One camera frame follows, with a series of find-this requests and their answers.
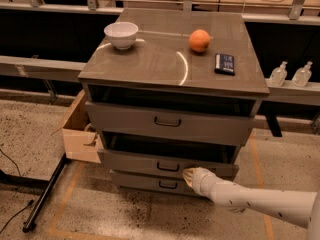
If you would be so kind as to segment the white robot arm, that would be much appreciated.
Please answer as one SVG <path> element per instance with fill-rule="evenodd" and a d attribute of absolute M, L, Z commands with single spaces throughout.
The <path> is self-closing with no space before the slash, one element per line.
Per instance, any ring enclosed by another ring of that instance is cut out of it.
<path fill-rule="evenodd" d="M 307 240 L 320 240 L 320 192 L 243 187 L 208 169 L 185 169 L 183 179 L 193 191 L 215 204 L 251 209 L 307 229 Z"/>

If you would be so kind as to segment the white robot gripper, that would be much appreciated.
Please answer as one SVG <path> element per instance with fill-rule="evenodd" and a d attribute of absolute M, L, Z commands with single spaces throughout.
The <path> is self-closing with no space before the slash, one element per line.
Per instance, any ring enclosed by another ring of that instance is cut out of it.
<path fill-rule="evenodd" d="M 184 169 L 182 176 L 195 193 L 207 198 L 212 197 L 213 187 L 220 181 L 210 170 L 200 167 Z"/>

